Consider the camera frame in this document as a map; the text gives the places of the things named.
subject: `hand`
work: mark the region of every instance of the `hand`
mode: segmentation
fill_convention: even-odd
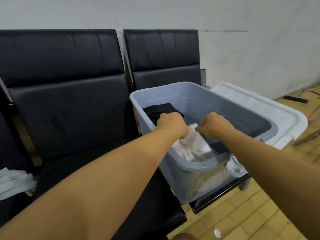
[[[200,122],[195,131],[209,138],[218,138],[224,134],[232,133],[235,130],[233,125],[222,115],[215,112],[208,113]]]
[[[157,130],[167,130],[174,133],[177,139],[183,139],[188,135],[188,127],[181,114],[178,112],[162,113],[158,119]]]

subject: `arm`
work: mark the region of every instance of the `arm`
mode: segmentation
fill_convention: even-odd
[[[200,125],[196,130],[221,140],[304,236],[319,238],[319,168],[243,134],[216,113]]]
[[[82,167],[0,229],[0,239],[111,239],[174,141],[187,135],[179,113],[156,130]]]

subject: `white cloth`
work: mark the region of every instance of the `white cloth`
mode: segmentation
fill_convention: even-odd
[[[227,162],[226,169],[233,177],[236,178],[242,177],[247,173],[246,169],[235,156],[232,156],[230,161]]]
[[[205,139],[195,131],[197,126],[197,123],[189,125],[186,138],[175,141],[172,147],[180,157],[188,161],[202,162],[215,154]]]
[[[0,200],[21,192],[31,196],[36,189],[36,184],[31,173],[4,168],[0,170]]]

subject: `row of chairs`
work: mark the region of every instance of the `row of chairs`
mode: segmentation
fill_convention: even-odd
[[[133,90],[181,81],[201,85],[196,30],[124,30],[123,36]],[[141,136],[115,30],[0,31],[0,77],[7,122],[8,111],[22,117],[43,162],[35,198]],[[3,135],[1,141],[9,139]],[[10,153],[2,167],[25,158]],[[113,239],[165,238],[186,220],[157,170]]]

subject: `plastic tub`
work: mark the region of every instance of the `plastic tub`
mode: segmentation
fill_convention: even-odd
[[[137,110],[143,135],[155,129],[143,108],[165,103],[182,112],[187,125],[199,124],[206,114],[216,112],[257,140],[267,141],[278,132],[277,125],[268,118],[192,82],[138,90],[130,94],[130,100]],[[187,161],[170,148],[159,166],[181,203],[198,199],[230,177],[223,166],[229,161],[230,152],[219,140],[205,139],[217,156],[202,162]]]

